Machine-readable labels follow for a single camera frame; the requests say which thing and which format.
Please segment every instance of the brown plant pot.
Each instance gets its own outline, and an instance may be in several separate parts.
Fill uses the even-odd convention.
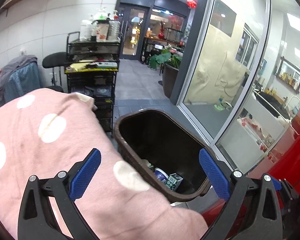
[[[164,71],[162,74],[163,92],[167,98],[170,98],[179,70],[168,64],[163,64],[163,65],[164,65]]]

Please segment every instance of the red hanging decoration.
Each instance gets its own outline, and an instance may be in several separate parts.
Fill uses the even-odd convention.
[[[194,0],[187,0],[187,5],[191,9],[195,9],[197,7],[197,3]]]

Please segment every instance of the door frame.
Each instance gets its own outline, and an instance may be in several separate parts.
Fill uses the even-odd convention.
[[[120,59],[140,60],[142,44],[143,44],[143,41],[144,41],[144,36],[146,35],[147,27],[149,26],[149,21],[150,21],[149,13],[151,13],[151,10],[150,10],[149,7],[133,5],[133,4],[129,4],[129,3],[120,3],[119,8],[124,8],[124,13],[123,13],[123,18],[122,18],[122,26],[121,26],[123,41],[122,41],[121,47],[120,47],[119,58]],[[131,12],[132,9],[145,11],[145,15],[143,17],[143,19],[144,19],[143,24],[142,24],[141,30],[140,30],[140,38],[139,38],[139,42],[138,42],[138,45],[137,45],[137,51],[136,51],[136,54],[134,56],[123,54],[125,33],[126,33],[126,30],[127,30],[128,20],[129,20],[130,12]]]

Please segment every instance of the doorway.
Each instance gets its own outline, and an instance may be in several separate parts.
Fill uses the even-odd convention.
[[[121,4],[119,17],[122,19],[122,47],[121,59],[138,60],[142,48],[146,23],[144,19],[149,12],[147,7]]]

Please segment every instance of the metal screw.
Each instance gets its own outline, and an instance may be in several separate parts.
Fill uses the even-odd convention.
[[[58,177],[59,177],[60,179],[64,178],[65,176],[66,176],[66,172],[65,172],[65,171],[60,171],[60,172],[58,173]]]
[[[266,181],[271,181],[271,177],[270,177],[269,175],[265,175],[265,176],[264,176],[264,179],[265,179]]]
[[[240,171],[234,171],[233,175],[237,178],[240,178],[242,176],[242,173]]]
[[[35,178],[36,178],[35,175],[32,175],[32,176],[29,178],[29,181],[31,181],[31,182],[32,182],[32,181],[35,181]]]

